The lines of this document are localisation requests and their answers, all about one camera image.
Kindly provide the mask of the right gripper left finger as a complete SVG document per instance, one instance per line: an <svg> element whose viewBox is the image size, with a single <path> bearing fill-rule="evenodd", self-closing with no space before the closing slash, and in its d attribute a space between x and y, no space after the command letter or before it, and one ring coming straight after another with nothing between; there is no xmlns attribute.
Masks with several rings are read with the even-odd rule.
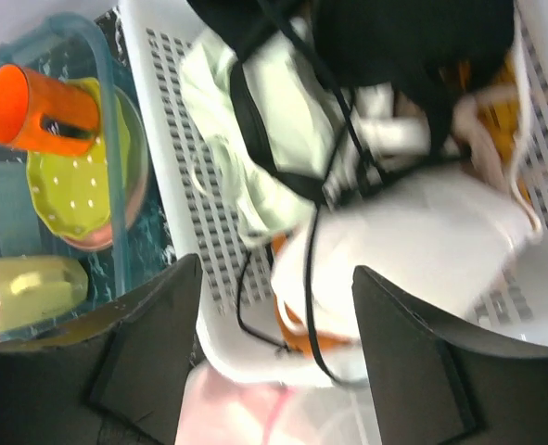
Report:
<svg viewBox="0 0 548 445"><path fill-rule="evenodd" d="M202 276L189 254L38 337L0 342L0 444L95 444L106 420L174 443Z"/></svg>

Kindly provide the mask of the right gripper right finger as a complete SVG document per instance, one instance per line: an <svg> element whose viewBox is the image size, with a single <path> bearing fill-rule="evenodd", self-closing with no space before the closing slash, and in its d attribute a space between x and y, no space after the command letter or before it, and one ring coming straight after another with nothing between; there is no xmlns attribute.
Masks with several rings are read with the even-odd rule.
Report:
<svg viewBox="0 0 548 445"><path fill-rule="evenodd" d="M352 295L385 444L548 444L548 347L418 299L365 267Z"/></svg>

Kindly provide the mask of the white pink mesh laundry bag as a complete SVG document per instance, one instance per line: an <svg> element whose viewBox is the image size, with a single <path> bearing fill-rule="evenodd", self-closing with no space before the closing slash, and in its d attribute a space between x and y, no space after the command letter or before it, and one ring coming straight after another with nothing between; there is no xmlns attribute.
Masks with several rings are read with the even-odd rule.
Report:
<svg viewBox="0 0 548 445"><path fill-rule="evenodd" d="M202 363L187 378L176 445L382 442L367 389L237 384Z"/></svg>

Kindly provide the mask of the black bra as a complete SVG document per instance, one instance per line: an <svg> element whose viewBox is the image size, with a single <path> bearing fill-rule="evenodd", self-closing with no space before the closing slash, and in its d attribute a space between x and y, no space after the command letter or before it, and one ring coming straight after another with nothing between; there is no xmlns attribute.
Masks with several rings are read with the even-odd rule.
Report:
<svg viewBox="0 0 548 445"><path fill-rule="evenodd" d="M244 63L282 33L311 63L343 120L347 182L326 180L288 187L313 203L314 213L334 211L379 195L413 173L447 161L458 95L442 73L471 66L471 88L488 85L513 43L509 1L317 1L305 19L298 1L195 1L192 8ZM310 355L321 348L308 335Z"/></svg>

